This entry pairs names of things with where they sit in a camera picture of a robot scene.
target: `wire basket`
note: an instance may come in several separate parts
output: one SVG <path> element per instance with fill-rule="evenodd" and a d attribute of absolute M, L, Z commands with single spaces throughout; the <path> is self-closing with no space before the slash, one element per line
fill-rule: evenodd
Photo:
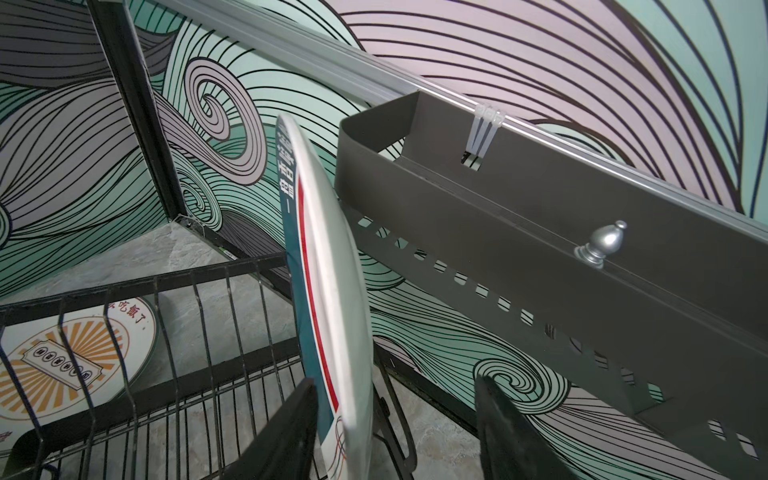
<path fill-rule="evenodd" d="M 74 365 L 88 407 L 44 423 L 32 407 L 37 392 L 24 388 L 19 362 L 0 346 L 10 377 L 4 389 L 15 389 L 34 425 L 8 452 L 2 477 L 227 478 L 246 457 L 251 464 L 269 461 L 265 452 L 286 439 L 277 427 L 271 441 L 258 435 L 282 422 L 281 429 L 293 428 L 287 436 L 294 443 L 311 435 L 293 457 L 304 455 L 311 463 L 305 478 L 327 478 L 292 307 L 282 301 L 270 305 L 276 296 L 265 293 L 262 274 L 284 265 L 283 254 L 269 255 L 3 306 L 0 340 L 11 326 L 58 315 L 56 340 Z M 146 366 L 129 382 L 120 333 L 107 317 L 111 305 L 135 297 L 154 306 L 159 335 Z M 123 392 L 101 405 L 94 404 L 84 360 L 71 346 L 74 330 L 64 325 L 66 313 L 96 306 L 104 308 L 111 351 L 119 360 L 115 375 L 124 382 Z M 270 321 L 276 311 L 279 321 Z M 293 405 L 281 410 L 286 401 Z M 252 443 L 263 448 L 249 449 Z"/>

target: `black post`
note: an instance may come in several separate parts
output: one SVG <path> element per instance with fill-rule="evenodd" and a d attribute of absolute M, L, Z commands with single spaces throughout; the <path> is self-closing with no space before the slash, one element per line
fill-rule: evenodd
<path fill-rule="evenodd" d="M 134 126 L 154 186 L 169 219 L 186 214 L 184 196 L 154 103 L 144 55 L 128 10 L 120 0 L 88 0 L 101 48 L 107 56 Z"/>

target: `black wire rack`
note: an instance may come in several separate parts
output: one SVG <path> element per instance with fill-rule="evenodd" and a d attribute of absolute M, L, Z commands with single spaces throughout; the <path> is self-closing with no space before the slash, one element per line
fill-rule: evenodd
<path fill-rule="evenodd" d="M 283 416 L 295 417 L 296 412 L 310 410 L 305 406 L 299 407 L 299 404 L 293 405 L 291 409 L 280 410 L 286 401 L 292 401 L 292 393 L 296 393 L 294 396 L 299 395 L 299 390 L 303 398 L 309 399 L 306 393 L 309 387 L 305 384 L 311 383 L 309 379 L 302 382 L 304 370 L 295 333 L 293 337 L 277 341 L 273 338 L 274 325 L 270 325 L 270 308 L 265 300 L 262 274 L 285 264 L 284 254 L 281 253 L 76 290 L 0 307 L 0 340 L 9 326 L 58 315 L 58 338 L 76 368 L 88 404 L 88 408 L 82 412 L 41 424 L 7 352 L 0 346 L 0 359 L 34 426 L 14 444 L 2 478 L 227 478 L 228 472 L 237 470 L 235 465 L 247 456 L 244 452 L 249 451 L 248 447 L 252 443 L 261 441 L 268 446 L 261 449 L 263 456 L 264 452 L 274 447 L 272 444 L 276 439 L 262 440 L 258 435 L 265 434 L 270 421 L 274 423 L 276 420 L 276 415 L 282 412 Z M 243 338 L 243 331 L 248 330 L 255 320 L 243 315 L 242 308 L 236 308 L 233 282 L 239 276 L 255 277 L 261 297 L 266 345 L 250 351 L 246 351 L 247 347 L 253 343 Z M 214 296 L 220 302 L 228 299 L 230 315 L 225 320 L 214 322 L 215 319 L 210 318 L 211 308 L 204 305 L 204 297 L 210 298 L 210 295 L 201 295 L 200 292 L 204 284 L 217 281 L 220 292 Z M 183 369 L 180 357 L 184 357 L 184 350 L 196 347 L 190 344 L 187 348 L 178 348 L 178 341 L 174 338 L 176 329 L 172 325 L 175 318 L 165 311 L 172 309 L 163 305 L 161 294 L 190 288 L 194 293 L 203 347 L 195 356 L 199 360 L 204 355 L 205 366 L 180 374 L 180 369 Z M 170 367 L 171 377 L 142 388 L 138 388 L 136 382 L 129 382 L 118 338 L 110 322 L 106 321 L 111 303 L 135 297 L 143 297 L 154 305 L 160 335 L 151 361 L 162 363 L 164 368 Z M 66 313 L 95 306 L 104 307 L 104 324 L 118 355 L 124 382 L 121 395 L 98 406 L 88 393 L 77 353 L 71 348 L 63 327 Z M 222 333 L 222 329 L 228 329 L 227 333 Z M 225 346 L 231 358 L 220 362 L 212 359 L 210 341 L 213 337 L 226 339 Z M 406 426 L 386 372 L 383 368 L 381 370 L 401 424 Z M 141 373 L 137 379 L 141 380 L 143 375 Z M 408 447 L 412 454 L 405 458 L 399 443 L 393 445 L 396 437 L 386 418 L 389 409 L 378 393 L 376 398 L 379 401 L 374 408 L 375 429 L 382 432 L 376 437 L 386 443 L 400 478 L 412 478 L 410 472 L 415 468 L 415 453 L 410 432 L 406 427 Z M 309 414 L 305 417 L 300 422 L 304 430 L 299 430 L 310 432 L 308 428 L 311 426 L 311 436 L 315 439 L 311 442 L 313 445 L 304 447 L 308 452 L 305 452 L 305 456 L 311 458 L 309 476 L 305 478 L 323 480 L 327 475 L 315 436 L 316 417 Z M 289 425 L 291 421 L 284 419 L 283 423 Z"/>

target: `round plate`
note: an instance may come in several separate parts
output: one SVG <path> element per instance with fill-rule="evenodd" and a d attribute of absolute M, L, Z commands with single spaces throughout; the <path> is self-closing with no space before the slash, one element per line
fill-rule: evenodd
<path fill-rule="evenodd" d="M 113 399 L 125 387 L 103 312 L 103 306 L 96 306 L 64 315 L 65 335 L 94 406 Z M 157 330 L 154 311 L 134 298 L 110 304 L 108 316 L 130 381 L 152 352 Z M 41 425 L 88 408 L 58 333 L 58 316 L 8 327 L 2 347 Z M 10 375 L 0 364 L 0 450 L 9 450 L 33 428 Z"/>

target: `wave pattern wallpaper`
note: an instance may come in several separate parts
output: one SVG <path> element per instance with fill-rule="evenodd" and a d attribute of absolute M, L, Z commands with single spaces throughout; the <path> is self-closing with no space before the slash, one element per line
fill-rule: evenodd
<path fill-rule="evenodd" d="M 741 12 L 707 0 L 685 2 L 685 12 L 661 0 L 251 3 L 768 221 L 760 1 Z M 128 5 L 140 31 L 173 36 L 153 57 L 162 68 L 152 81 L 190 214 L 249 254 L 278 250 L 276 116 L 298 120 L 333 179 L 339 122 L 366 105 L 195 19 L 145 0 Z M 469 406 L 474 375 L 494 376 L 580 478 L 723 478 L 360 255 L 381 344 Z"/>
<path fill-rule="evenodd" d="M 166 219 L 88 9 L 1 0 L 0 31 L 2 297 Z"/>

